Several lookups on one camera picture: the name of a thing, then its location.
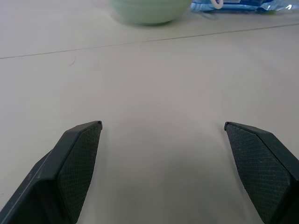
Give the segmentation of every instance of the blue packaging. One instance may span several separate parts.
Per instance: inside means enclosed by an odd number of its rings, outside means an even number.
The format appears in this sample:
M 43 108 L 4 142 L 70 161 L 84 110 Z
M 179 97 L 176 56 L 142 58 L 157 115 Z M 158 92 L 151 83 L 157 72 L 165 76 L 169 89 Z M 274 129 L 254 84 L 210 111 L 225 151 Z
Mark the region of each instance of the blue packaging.
M 224 0 L 221 9 L 215 9 L 210 0 L 193 0 L 191 4 L 194 12 L 211 10 L 268 12 L 298 8 L 299 0 Z

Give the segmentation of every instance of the textured gripper pad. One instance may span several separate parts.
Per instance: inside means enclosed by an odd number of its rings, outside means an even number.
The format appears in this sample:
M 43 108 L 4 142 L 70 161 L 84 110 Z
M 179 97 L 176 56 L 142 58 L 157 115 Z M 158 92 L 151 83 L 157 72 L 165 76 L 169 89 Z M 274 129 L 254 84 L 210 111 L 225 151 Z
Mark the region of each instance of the textured gripper pad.
M 268 224 L 290 187 L 290 174 L 257 135 L 232 125 L 226 131 L 244 188 Z
M 72 224 L 79 218 L 93 176 L 99 138 L 97 126 L 81 133 L 58 174 L 58 188 Z

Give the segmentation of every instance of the white table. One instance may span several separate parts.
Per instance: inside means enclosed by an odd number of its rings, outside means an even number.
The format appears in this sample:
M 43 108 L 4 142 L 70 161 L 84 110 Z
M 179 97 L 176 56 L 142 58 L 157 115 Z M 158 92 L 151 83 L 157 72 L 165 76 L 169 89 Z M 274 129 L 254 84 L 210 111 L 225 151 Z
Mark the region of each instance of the white table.
M 79 224 L 262 223 L 223 126 L 271 131 L 299 158 L 299 15 L 139 27 L 105 2 L 0 4 L 0 208 L 65 130 L 100 119 Z

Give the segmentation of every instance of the light green bowl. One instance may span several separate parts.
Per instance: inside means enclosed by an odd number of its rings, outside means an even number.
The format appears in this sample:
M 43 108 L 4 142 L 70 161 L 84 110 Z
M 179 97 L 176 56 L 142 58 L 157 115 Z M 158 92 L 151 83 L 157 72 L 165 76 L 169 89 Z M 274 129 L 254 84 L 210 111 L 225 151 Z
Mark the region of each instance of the light green bowl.
M 125 19 L 144 25 L 169 22 L 182 15 L 192 0 L 111 0 Z

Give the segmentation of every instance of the plastic wrapper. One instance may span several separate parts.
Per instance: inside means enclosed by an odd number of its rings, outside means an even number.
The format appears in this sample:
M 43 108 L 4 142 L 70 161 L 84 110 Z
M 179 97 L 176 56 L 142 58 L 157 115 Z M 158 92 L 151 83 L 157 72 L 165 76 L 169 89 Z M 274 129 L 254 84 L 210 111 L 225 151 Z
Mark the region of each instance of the plastic wrapper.
M 222 9 L 215 9 L 210 0 L 193 0 L 191 10 L 277 12 L 299 9 L 299 0 L 224 0 Z

